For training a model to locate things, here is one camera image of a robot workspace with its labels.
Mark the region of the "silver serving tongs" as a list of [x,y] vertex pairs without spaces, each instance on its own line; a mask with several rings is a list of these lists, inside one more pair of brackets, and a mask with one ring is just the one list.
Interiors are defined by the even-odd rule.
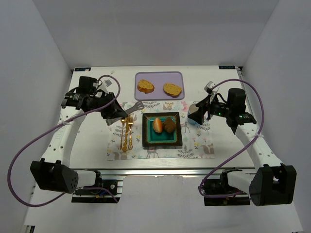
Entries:
[[[144,109],[144,104],[143,104],[143,102],[137,101],[137,102],[134,104],[134,106],[132,106],[131,108],[128,108],[128,109],[125,110],[125,112],[126,112],[126,117],[128,117],[128,116],[129,116],[130,114],[132,114],[133,112],[138,111],[138,110],[142,110],[142,109]],[[110,125],[114,124],[115,122],[117,122],[117,121],[119,121],[119,120],[121,120],[121,119],[123,119],[123,117],[117,117],[117,118],[113,118],[113,119],[107,119],[107,120],[106,120],[106,124],[107,124],[107,126],[110,126]]]

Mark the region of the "orange glazed bread roll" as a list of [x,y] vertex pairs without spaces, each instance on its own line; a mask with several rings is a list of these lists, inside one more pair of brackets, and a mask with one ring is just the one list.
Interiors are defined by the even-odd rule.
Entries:
[[162,133],[163,132],[163,125],[159,118],[155,118],[153,120],[153,129],[156,133]]

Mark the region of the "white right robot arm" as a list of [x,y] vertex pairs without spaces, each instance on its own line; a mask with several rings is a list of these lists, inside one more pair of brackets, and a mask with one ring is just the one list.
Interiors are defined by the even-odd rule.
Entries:
[[202,124],[203,115],[226,118],[227,125],[244,145],[242,151],[250,156],[256,173],[250,175],[240,169],[223,170],[218,187],[212,189],[204,177],[198,190],[205,199],[220,199],[247,194],[255,206],[290,204],[294,199],[297,172],[292,165],[285,165],[270,149],[260,135],[262,126],[246,112],[246,94],[243,89],[231,88],[225,102],[219,102],[217,92],[207,87],[208,96],[196,104],[197,111],[189,119]]

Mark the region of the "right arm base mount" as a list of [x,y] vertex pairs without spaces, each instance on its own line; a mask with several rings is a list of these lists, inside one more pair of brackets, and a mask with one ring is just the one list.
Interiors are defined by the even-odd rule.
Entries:
[[230,197],[206,198],[204,197],[204,206],[247,206],[250,205],[249,196],[242,192],[241,195],[234,195],[240,192],[239,189],[228,185],[228,173],[242,171],[240,169],[225,169],[221,172],[218,179],[208,179],[204,184],[202,191],[205,195],[230,195]]

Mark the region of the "brown chocolate bun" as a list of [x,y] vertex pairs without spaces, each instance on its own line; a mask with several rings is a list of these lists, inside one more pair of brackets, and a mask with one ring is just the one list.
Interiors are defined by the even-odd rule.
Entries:
[[162,127],[163,127],[163,130],[166,131],[167,133],[172,133],[176,129],[176,123],[172,120],[171,117],[168,116],[162,122]]

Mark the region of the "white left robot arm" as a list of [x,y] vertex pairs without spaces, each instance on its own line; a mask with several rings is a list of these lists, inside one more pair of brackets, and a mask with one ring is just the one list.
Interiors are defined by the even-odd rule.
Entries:
[[87,114],[99,112],[103,119],[127,117],[114,93],[98,88],[99,81],[81,76],[78,86],[65,94],[61,103],[60,127],[40,161],[33,161],[30,166],[42,190],[72,194],[78,188],[102,186],[99,172],[75,171],[69,167],[76,136]]

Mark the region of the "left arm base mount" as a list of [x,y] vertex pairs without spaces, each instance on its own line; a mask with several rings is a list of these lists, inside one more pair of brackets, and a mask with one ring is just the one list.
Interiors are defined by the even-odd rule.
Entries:
[[77,189],[72,194],[71,202],[116,204],[121,198],[123,179],[122,176],[102,176],[101,189]]

